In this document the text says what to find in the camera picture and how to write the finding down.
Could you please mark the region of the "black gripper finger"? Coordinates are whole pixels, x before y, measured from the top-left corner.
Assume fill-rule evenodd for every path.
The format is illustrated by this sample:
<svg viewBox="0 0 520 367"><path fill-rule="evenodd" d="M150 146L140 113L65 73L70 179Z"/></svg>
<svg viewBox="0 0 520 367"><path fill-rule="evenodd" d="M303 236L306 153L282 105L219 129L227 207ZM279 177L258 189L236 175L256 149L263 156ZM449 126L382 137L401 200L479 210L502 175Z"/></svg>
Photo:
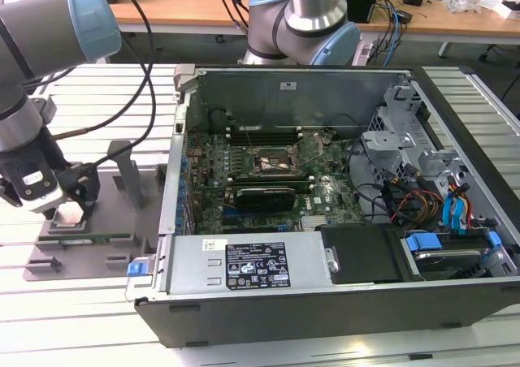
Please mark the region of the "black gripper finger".
<svg viewBox="0 0 520 367"><path fill-rule="evenodd" d="M80 220L88 220L93 213L100 192L97 167L92 163L58 162L56 178L66 196L56 207L56 217L63 218L66 203L75 202L83 212Z"/></svg>
<svg viewBox="0 0 520 367"><path fill-rule="evenodd" d="M0 182L0 197L9 205L14 207L22 206L21 200L17 195L13 185L6 179L2 179Z"/></svg>

